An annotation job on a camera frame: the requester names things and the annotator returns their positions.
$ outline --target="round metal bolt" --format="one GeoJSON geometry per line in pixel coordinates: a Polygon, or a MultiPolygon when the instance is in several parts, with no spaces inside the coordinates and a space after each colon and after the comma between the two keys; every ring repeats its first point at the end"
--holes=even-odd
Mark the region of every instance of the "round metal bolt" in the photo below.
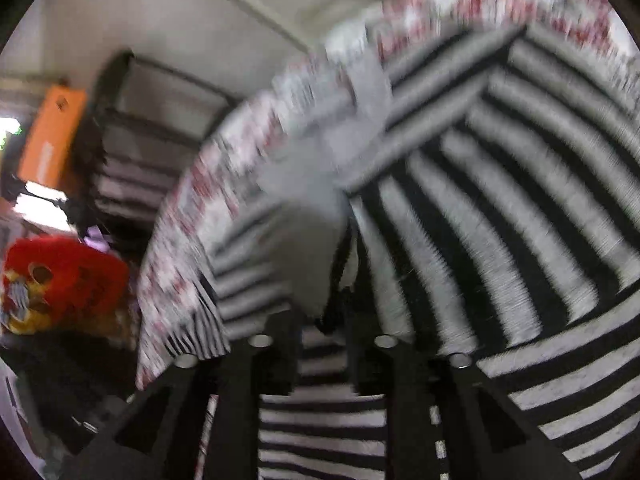
{"type": "Polygon", "coordinates": [[[391,335],[379,335],[373,340],[373,343],[378,348],[393,348],[398,344],[398,339],[391,335]]]}
{"type": "Polygon", "coordinates": [[[469,368],[473,361],[466,354],[452,354],[449,356],[449,364],[453,368],[469,368]]]}
{"type": "Polygon", "coordinates": [[[249,339],[249,345],[254,348],[268,348],[273,344],[273,337],[266,334],[254,335],[249,339]]]}
{"type": "Polygon", "coordinates": [[[193,354],[182,354],[175,358],[174,364],[178,368],[193,368],[198,364],[198,358],[193,354]]]}

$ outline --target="striped blanket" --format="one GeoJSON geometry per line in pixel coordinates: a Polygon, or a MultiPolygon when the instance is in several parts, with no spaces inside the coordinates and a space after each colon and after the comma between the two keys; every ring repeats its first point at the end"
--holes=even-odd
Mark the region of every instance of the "striped blanket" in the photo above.
{"type": "MultiPolygon", "coordinates": [[[[348,221],[337,215],[318,237],[339,268],[296,266],[327,296],[351,287],[380,333],[472,354],[584,478],[605,478],[640,420],[633,103],[540,26],[457,30],[383,70],[385,124],[348,164],[329,164],[354,243],[338,250],[348,221]]],[[[225,334],[300,306],[267,248],[295,219],[263,199],[246,206],[233,256],[204,248],[201,309],[168,338],[170,354],[219,354],[225,334]]],[[[305,329],[303,347],[293,394],[262,400],[260,477],[383,479],[382,399],[353,393],[340,336],[305,329]]],[[[438,464],[425,478],[446,479],[446,452],[424,449],[438,464]]]]}

